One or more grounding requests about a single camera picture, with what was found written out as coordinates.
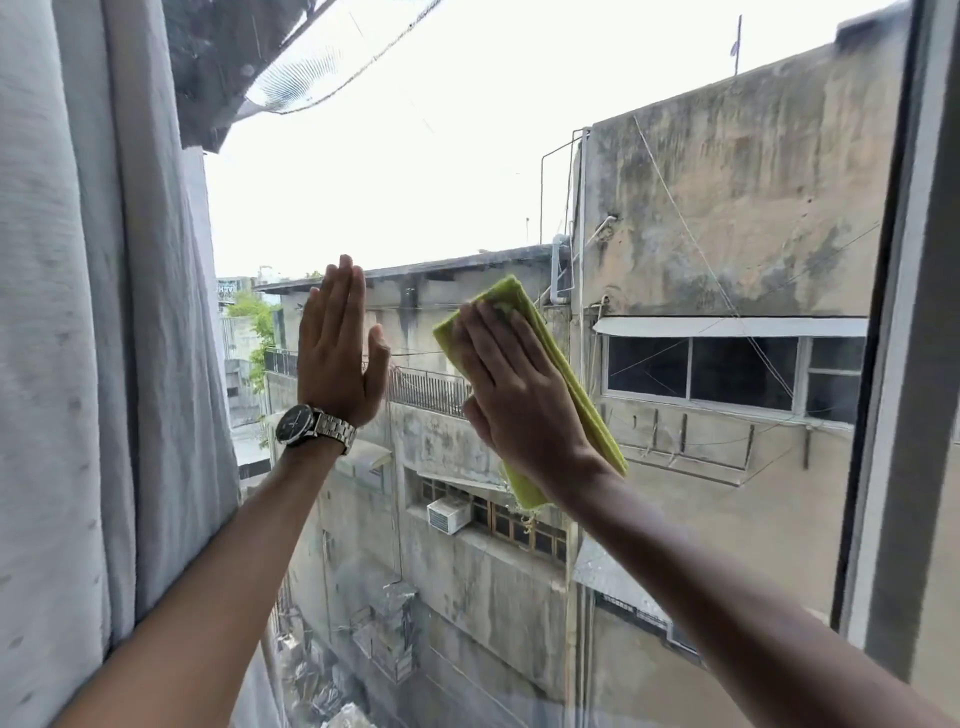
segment drainpipe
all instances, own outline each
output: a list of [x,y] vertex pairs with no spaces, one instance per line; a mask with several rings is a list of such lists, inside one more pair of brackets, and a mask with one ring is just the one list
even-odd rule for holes
[[[587,243],[587,140],[589,130],[584,129],[580,142],[580,184],[577,192],[577,254],[576,279],[573,281],[577,288],[577,378],[586,386],[584,349],[586,332],[584,329],[584,248]],[[564,728],[578,728],[586,724],[586,716],[580,716],[583,705],[582,690],[584,680],[589,676],[584,674],[584,643],[581,631],[581,614],[583,612],[583,589],[573,580],[573,566],[580,553],[582,534],[580,526],[571,519],[565,519],[566,525],[566,620],[564,624]]]
[[550,251],[550,304],[560,303],[560,253],[569,242],[567,235],[553,236],[553,250]]

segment white curtain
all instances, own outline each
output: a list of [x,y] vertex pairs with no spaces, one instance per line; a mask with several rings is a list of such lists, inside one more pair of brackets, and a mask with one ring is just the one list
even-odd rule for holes
[[[0,251],[0,725],[34,728],[237,504],[160,0],[0,2]],[[266,644],[237,728],[282,724]]]

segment microfiber cloth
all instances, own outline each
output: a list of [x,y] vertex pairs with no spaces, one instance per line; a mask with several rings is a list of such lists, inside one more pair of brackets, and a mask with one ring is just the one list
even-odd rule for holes
[[[590,444],[593,445],[593,447],[603,455],[604,459],[620,474],[626,474],[627,461],[624,460],[623,453],[620,452],[620,448],[604,424],[600,413],[597,412],[596,407],[593,406],[593,402],[589,400],[584,388],[580,385],[580,382],[577,381],[577,377],[573,374],[573,370],[560,351],[560,347],[557,346],[557,341],[553,338],[553,334],[551,334],[546,327],[546,323],[540,316],[540,312],[537,311],[537,307],[534,306],[530,297],[527,296],[523,290],[523,286],[520,285],[520,281],[516,279],[516,276],[506,277],[476,298],[477,301],[481,299],[493,303],[493,305],[506,312],[516,309],[530,322],[530,326],[533,328],[537,338],[540,339],[540,343],[543,344],[547,356],[550,357],[550,361],[557,367],[566,382],[566,388],[569,390],[570,396],[573,398],[573,403],[577,407],[577,414],[580,415],[580,422],[584,426],[584,431],[587,433]],[[459,315],[460,313],[457,312],[441,324],[438,324],[433,329],[433,335],[434,338],[437,339],[437,343],[440,344],[440,348],[444,350],[444,353],[450,361],[453,362],[453,365],[464,374],[459,362],[451,355],[453,324]],[[504,463],[503,469],[507,475],[507,480],[510,482],[511,488],[514,489],[516,502],[521,508],[533,510],[548,502],[540,488],[529,478],[520,474],[514,468],[511,468],[509,463]]]

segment hand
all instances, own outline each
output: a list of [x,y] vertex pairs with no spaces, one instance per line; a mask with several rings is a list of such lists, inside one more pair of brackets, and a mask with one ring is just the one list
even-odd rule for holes
[[368,334],[370,362],[363,372],[366,299],[363,271],[341,255],[340,267],[326,266],[321,287],[310,290],[300,320],[298,401],[355,427],[376,415],[390,364],[390,348],[377,324]]
[[464,414],[480,438],[554,500],[578,475],[606,462],[587,439],[573,399],[532,327],[517,311],[465,303],[454,356],[473,396]]

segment tree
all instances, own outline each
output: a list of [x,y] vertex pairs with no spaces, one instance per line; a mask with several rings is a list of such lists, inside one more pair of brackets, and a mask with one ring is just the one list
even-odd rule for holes
[[256,331],[260,346],[250,355],[250,381],[254,392],[263,391],[263,380],[266,373],[266,351],[276,346],[274,341],[274,315],[279,306],[267,305],[252,291],[238,291],[235,303],[228,309],[228,316],[251,316],[253,330]]

